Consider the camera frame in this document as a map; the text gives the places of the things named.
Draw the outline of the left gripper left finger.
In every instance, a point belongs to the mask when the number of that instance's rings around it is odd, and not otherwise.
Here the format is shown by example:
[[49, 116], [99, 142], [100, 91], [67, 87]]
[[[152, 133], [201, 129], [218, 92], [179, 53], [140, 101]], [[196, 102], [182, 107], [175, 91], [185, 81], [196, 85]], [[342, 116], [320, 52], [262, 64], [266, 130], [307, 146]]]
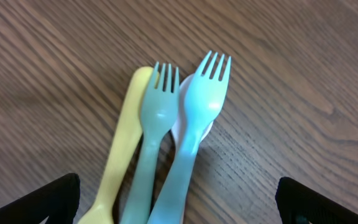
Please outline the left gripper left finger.
[[72, 224], [80, 203], [80, 178], [68, 173], [0, 208], [0, 223]]

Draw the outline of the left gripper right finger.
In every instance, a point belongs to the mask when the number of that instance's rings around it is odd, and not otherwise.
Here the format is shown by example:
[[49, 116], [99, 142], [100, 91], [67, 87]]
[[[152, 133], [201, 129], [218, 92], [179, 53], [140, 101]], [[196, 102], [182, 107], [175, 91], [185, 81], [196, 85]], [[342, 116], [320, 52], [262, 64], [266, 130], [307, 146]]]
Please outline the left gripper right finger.
[[275, 194], [283, 224], [358, 223], [358, 214], [290, 177], [282, 177]]

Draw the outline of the yellow plastic fork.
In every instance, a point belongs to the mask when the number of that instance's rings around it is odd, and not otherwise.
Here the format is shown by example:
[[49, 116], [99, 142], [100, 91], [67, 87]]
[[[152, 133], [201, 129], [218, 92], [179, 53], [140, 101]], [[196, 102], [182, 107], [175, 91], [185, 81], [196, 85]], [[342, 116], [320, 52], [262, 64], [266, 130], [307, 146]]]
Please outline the yellow plastic fork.
[[114, 222], [113, 205], [142, 136], [140, 107], [152, 72], [152, 67], [140, 67], [133, 73], [117, 121], [98, 193], [91, 208], [78, 221], [79, 224]]

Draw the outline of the teal plastic fork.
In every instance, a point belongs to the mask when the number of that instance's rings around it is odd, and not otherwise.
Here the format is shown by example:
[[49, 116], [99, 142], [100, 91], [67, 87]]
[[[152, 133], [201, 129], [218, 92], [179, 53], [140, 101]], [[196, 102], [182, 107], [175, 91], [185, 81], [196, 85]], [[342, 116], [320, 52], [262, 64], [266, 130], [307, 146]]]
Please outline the teal plastic fork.
[[154, 189], [160, 143], [178, 115], [179, 69], [156, 63], [140, 110], [142, 147], [121, 223], [147, 223]]

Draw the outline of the white plastic spoon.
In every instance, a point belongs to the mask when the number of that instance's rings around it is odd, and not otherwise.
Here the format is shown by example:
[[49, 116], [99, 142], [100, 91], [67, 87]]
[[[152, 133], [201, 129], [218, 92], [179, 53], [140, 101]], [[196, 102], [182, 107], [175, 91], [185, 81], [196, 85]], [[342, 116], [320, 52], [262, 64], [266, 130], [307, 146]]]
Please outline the white plastic spoon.
[[170, 132], [172, 135], [172, 139], [175, 143], [175, 158], [177, 158], [177, 152], [179, 151], [180, 144], [183, 140], [183, 135], [186, 129], [186, 118], [185, 112], [183, 109], [184, 106], [184, 98], [187, 93], [188, 87], [193, 79], [193, 74], [187, 76], [180, 84], [180, 105], [179, 105], [179, 112], [177, 116], [177, 120], [175, 124], [171, 128]]

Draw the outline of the light blue plastic fork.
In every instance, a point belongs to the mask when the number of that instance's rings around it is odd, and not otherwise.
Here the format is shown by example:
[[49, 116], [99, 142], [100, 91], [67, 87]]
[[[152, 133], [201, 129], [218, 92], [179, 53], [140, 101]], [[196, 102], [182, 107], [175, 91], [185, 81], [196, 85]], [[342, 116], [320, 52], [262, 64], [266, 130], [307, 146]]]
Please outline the light blue plastic fork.
[[180, 223], [204, 130], [221, 112], [231, 74], [232, 57], [208, 52], [184, 97], [186, 128], [179, 150], [149, 216], [151, 224]]

